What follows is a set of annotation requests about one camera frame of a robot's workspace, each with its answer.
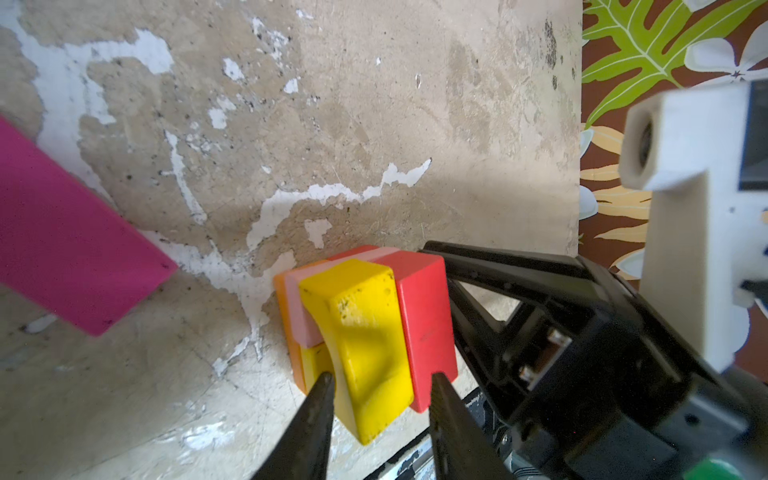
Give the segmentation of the yellow rectangular block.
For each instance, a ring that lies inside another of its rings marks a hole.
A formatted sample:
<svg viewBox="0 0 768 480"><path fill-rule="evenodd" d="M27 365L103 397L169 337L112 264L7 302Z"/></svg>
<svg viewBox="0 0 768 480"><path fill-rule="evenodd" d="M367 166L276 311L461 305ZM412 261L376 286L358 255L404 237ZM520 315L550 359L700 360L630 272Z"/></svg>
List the yellow rectangular block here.
<svg viewBox="0 0 768 480"><path fill-rule="evenodd" d="M319 376L328 372L333 374L334 367L325 343L314 347L299 347L300 360L304 379L303 391L308 394Z"/></svg>

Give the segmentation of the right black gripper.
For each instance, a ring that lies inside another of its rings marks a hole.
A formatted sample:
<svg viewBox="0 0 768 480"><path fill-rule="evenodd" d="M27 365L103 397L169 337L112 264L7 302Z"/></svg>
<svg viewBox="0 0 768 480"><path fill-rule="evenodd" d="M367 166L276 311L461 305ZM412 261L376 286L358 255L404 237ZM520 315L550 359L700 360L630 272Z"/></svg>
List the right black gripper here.
<svg viewBox="0 0 768 480"><path fill-rule="evenodd" d="M708 367L605 269L434 240L421 251L445 261L465 363L516 428L518 450L551 478L708 478L707 463L766 477L766 386ZM505 325L460 282L519 306Z"/></svg>

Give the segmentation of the magenta block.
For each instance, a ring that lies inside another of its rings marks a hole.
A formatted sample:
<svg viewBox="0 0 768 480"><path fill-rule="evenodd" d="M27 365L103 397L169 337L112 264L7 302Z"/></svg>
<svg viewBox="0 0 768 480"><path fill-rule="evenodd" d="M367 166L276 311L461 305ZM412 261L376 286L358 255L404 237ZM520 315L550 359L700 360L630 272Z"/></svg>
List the magenta block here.
<svg viewBox="0 0 768 480"><path fill-rule="evenodd" d="M1 281L100 336L178 269L97 195L1 123Z"/></svg>

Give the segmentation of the red arch block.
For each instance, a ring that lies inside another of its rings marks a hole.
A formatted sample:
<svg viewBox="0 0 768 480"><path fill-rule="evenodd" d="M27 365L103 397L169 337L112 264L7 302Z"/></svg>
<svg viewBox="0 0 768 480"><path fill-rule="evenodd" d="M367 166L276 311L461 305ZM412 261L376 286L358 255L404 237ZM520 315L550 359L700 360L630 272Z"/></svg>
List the red arch block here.
<svg viewBox="0 0 768 480"><path fill-rule="evenodd" d="M441 372L449 381L458 376L444 260L372 245L332 257L352 258L384 265L394 273L414 389L411 409L423 413L431 402L432 375Z"/></svg>

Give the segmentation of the yellow arch block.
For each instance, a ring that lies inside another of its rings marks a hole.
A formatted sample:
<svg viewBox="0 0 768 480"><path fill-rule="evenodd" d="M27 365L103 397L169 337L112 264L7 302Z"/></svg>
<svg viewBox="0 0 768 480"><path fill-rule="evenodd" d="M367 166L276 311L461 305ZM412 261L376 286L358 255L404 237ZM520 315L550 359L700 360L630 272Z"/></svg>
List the yellow arch block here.
<svg viewBox="0 0 768 480"><path fill-rule="evenodd" d="M368 445L414 400L393 270L346 260L301 280L298 291L332 361L335 415Z"/></svg>

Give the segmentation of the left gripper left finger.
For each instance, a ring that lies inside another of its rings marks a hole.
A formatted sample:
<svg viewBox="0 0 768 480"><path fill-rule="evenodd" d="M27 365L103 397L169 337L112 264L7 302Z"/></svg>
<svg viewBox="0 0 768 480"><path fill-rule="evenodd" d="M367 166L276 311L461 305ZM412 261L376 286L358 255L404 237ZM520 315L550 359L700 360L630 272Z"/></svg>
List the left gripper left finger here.
<svg viewBox="0 0 768 480"><path fill-rule="evenodd" d="M334 376L323 372L253 480L327 477L334 392Z"/></svg>

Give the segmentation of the light pink block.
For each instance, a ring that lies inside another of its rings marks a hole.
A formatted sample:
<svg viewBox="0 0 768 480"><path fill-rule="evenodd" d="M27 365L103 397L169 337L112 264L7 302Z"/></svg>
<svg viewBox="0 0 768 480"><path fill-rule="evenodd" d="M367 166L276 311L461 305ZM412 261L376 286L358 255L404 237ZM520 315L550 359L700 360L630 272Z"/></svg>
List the light pink block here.
<svg viewBox="0 0 768 480"><path fill-rule="evenodd" d="M373 261L375 259L393 254L398 249L395 247L377 247L372 250L361 251L355 254L342 256L336 260L322 261L317 264L294 269L284 276L286 300L290 326L294 340L302 347L312 348L323 342L315 320L301 302L299 283L309 277L322 273L347 260Z"/></svg>

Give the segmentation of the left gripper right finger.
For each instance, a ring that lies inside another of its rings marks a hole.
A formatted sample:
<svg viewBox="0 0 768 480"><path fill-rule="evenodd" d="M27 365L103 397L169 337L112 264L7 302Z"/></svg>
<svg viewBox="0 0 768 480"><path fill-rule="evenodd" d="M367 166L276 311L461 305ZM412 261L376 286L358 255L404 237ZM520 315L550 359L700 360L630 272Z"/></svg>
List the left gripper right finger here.
<svg viewBox="0 0 768 480"><path fill-rule="evenodd" d="M442 372L432 375L429 434L437 479L515 479Z"/></svg>

